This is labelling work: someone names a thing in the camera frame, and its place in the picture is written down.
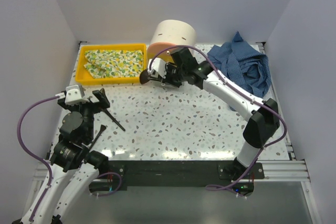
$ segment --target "cylindrical container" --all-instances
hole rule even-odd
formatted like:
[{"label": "cylindrical container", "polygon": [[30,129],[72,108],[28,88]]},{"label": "cylindrical container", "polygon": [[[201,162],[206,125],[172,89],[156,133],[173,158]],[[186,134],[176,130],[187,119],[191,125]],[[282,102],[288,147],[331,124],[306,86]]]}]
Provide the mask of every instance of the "cylindrical container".
[{"label": "cylindrical container", "polygon": [[[153,58],[158,52],[165,48],[175,45],[195,46],[196,31],[195,29],[179,20],[164,20],[158,24],[151,43],[147,49],[148,59]],[[166,52],[159,55],[164,61],[174,62],[172,57]]]}]

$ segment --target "yellow tray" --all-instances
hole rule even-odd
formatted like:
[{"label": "yellow tray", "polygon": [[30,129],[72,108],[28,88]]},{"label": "yellow tray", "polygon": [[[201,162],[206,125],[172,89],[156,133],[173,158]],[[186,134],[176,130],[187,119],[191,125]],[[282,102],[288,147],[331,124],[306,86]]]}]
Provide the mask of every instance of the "yellow tray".
[{"label": "yellow tray", "polygon": [[129,50],[129,51],[141,50],[143,52],[143,70],[147,68],[146,44],[82,46],[82,48],[80,49],[75,80],[83,85],[140,83],[139,77],[100,78],[100,79],[93,78],[84,67],[84,65],[88,62],[85,58],[85,51],[88,50]]}]

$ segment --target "gray floor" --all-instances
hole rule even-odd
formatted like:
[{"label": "gray floor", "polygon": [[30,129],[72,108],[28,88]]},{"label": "gray floor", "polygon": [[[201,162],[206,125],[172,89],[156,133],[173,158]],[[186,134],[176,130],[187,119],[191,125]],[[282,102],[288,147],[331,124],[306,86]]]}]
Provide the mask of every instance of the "gray floor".
[{"label": "gray floor", "polygon": [[204,188],[130,187],[96,200],[83,195],[66,224],[312,223],[300,183],[257,183],[247,200]]}]

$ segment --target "green and yellow cloth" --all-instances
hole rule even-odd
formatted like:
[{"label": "green and yellow cloth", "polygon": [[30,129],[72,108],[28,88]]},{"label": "green and yellow cloth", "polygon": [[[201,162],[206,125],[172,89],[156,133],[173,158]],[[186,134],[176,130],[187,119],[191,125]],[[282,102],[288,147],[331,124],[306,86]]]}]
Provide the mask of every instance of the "green and yellow cloth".
[{"label": "green and yellow cloth", "polygon": [[143,69],[141,50],[88,50],[86,70],[95,79],[138,77]]}]

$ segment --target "blue cloth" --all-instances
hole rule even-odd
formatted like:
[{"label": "blue cloth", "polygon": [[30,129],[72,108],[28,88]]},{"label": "blue cloth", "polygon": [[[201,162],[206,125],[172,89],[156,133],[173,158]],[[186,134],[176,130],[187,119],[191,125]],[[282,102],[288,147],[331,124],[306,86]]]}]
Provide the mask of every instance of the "blue cloth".
[{"label": "blue cloth", "polygon": [[227,78],[257,97],[263,97],[271,86],[268,57],[244,41],[239,32],[232,42],[214,46],[208,56]]}]

